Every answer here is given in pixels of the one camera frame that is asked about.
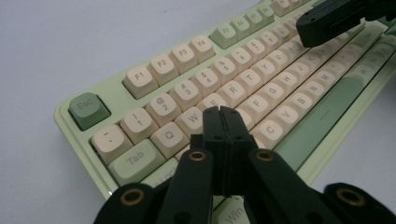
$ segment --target screw hole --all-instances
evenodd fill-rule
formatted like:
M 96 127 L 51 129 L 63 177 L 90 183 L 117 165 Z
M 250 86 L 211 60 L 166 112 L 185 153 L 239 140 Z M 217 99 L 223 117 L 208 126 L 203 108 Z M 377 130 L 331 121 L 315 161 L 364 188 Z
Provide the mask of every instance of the screw hole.
M 352 206 L 364 206 L 366 204 L 364 197 L 353 189 L 340 188 L 336 191 L 336 194 L 341 201 Z
M 120 202 L 126 206 L 133 206 L 142 202 L 144 197 L 145 192 L 142 189 L 128 189 L 121 195 Z
M 273 161 L 274 156 L 270 152 L 258 152 L 256 154 L 256 158 L 261 160 L 261 161 Z
M 204 161 L 206 159 L 206 154 L 200 151 L 194 151 L 189 154 L 189 158 L 192 161 Z

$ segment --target keyboard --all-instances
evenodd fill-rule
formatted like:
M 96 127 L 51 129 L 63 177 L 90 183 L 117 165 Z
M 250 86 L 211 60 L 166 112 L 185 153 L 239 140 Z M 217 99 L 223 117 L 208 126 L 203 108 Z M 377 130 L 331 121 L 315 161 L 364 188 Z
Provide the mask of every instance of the keyboard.
M 317 4 L 260 1 L 60 103 L 55 120 L 104 197 L 171 177 L 220 105 L 311 183 L 396 71 L 392 21 L 304 48 L 295 22 Z M 243 199 L 215 197 L 213 223 L 248 223 Z

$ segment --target function key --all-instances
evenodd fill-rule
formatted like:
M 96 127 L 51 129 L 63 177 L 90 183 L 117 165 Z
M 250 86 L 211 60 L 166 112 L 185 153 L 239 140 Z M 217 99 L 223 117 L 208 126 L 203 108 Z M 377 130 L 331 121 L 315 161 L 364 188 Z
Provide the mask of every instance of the function key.
M 210 38 L 222 49 L 227 49 L 238 40 L 235 29 L 229 23 L 218 26 Z
M 194 51 L 198 63 L 202 63 L 215 55 L 212 41 L 205 35 L 199 35 L 192 39 L 189 46 Z
M 274 2 L 271 3 L 271 8 L 278 17 L 283 17 L 291 10 L 290 2 L 288 0 L 274 0 Z
M 198 64 L 198 60 L 195 57 L 194 52 L 186 44 L 182 44 L 172 49 L 169 54 L 169 58 L 175 63 L 180 74 L 189 71 Z
M 274 11 L 267 6 L 267 4 L 261 4 L 257 7 L 257 11 L 262 15 L 262 25 L 266 26 L 274 21 Z
M 138 66 L 128 71 L 123 83 L 136 99 L 140 99 L 158 88 L 157 82 L 145 66 Z
M 257 10 L 250 10 L 245 14 L 245 19 L 250 23 L 251 33 L 260 30 L 264 26 L 262 23 L 262 15 Z
M 73 119 L 82 131 L 110 117 L 110 111 L 107 110 L 99 97 L 90 92 L 74 98 L 70 102 L 69 109 Z
M 243 17 L 236 17 L 230 22 L 235 29 L 238 40 L 241 40 L 250 35 L 250 24 Z
M 175 64 L 167 55 L 164 54 L 153 58 L 148 64 L 148 70 L 160 86 L 163 86 L 165 83 L 175 77 L 178 77 L 178 71 Z

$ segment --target white surface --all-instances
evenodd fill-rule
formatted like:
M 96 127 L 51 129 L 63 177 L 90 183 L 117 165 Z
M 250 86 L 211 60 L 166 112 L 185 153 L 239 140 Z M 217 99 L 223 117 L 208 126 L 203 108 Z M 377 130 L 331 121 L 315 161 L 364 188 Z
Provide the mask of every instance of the white surface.
M 1 1 L 0 223 L 92 223 L 105 200 L 56 126 L 56 105 L 256 2 Z M 316 188 L 364 186 L 396 212 L 392 85 Z

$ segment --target black plastic arm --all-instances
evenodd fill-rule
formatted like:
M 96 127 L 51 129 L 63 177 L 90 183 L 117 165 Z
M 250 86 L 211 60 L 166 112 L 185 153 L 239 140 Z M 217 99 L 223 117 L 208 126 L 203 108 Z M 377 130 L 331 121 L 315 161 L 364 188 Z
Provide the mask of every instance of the black plastic arm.
M 304 47 L 312 48 L 361 23 L 396 17 L 395 0 L 327 0 L 306 12 L 296 26 Z
M 236 110 L 204 111 L 204 133 L 191 136 L 172 178 L 155 189 L 118 188 L 95 224 L 209 224 L 213 195 L 241 195 L 252 224 L 396 224 L 369 194 L 347 184 L 309 188 L 274 151 L 257 148 Z

